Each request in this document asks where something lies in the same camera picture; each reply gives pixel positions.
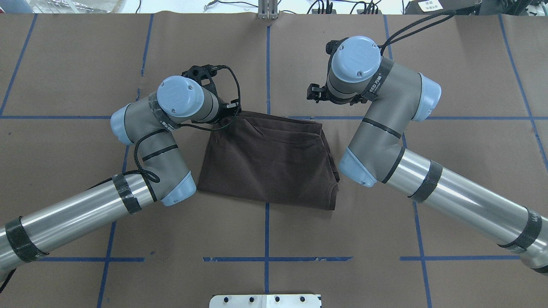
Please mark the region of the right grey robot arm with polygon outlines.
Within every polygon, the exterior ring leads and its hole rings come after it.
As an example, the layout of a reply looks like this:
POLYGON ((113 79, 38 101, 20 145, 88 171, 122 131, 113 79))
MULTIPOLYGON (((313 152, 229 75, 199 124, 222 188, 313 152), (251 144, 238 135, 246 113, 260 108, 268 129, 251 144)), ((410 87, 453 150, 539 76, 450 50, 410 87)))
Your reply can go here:
POLYGON ((409 123, 424 121, 437 106, 441 86, 385 57, 383 46, 365 36, 332 40, 325 51, 325 85, 310 84, 307 99, 371 103, 340 160, 340 173, 364 187, 393 187, 475 228, 547 275, 547 218, 403 145, 409 123))

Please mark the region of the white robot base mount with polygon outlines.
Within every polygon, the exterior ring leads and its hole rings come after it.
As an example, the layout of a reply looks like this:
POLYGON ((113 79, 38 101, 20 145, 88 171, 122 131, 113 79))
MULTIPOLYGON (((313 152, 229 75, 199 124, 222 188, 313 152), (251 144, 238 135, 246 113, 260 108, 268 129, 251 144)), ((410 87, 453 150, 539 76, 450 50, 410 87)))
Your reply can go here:
POLYGON ((322 299, 316 294, 244 294, 217 295, 210 308, 321 308, 322 299))

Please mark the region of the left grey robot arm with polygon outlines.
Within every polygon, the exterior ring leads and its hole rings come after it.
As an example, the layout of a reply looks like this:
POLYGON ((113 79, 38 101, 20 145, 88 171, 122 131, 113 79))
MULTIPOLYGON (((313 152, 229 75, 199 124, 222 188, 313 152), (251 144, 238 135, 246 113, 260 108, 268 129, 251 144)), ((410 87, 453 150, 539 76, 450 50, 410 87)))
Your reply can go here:
POLYGON ((124 216, 138 213, 155 201, 170 206, 196 192, 173 131, 204 124, 241 111, 241 90, 225 103, 214 82, 201 77, 170 76, 147 97, 127 104, 111 117, 118 140, 133 145, 135 169, 118 173, 89 189, 29 215, 18 216, 1 228, 1 281, 18 267, 39 261, 53 250, 124 216))

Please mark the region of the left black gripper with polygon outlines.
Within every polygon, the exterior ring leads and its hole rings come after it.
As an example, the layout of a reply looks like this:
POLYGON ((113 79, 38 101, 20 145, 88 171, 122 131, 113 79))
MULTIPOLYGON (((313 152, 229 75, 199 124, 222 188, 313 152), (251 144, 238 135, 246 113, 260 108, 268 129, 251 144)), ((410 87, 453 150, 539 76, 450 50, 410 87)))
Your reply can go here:
POLYGON ((216 96, 218 103, 218 112, 214 118, 214 123, 220 123, 221 120, 229 117, 235 117, 241 112, 241 98, 231 100, 229 103, 216 96))

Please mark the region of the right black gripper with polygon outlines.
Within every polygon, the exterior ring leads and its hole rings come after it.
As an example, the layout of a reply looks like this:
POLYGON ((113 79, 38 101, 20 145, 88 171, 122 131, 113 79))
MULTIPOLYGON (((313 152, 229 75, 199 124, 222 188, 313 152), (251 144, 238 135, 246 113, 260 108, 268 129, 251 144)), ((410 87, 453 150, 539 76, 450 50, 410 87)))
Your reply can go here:
POLYGON ((307 88, 307 100, 313 100, 316 103, 320 101, 331 101, 331 92, 326 85, 311 83, 307 88))

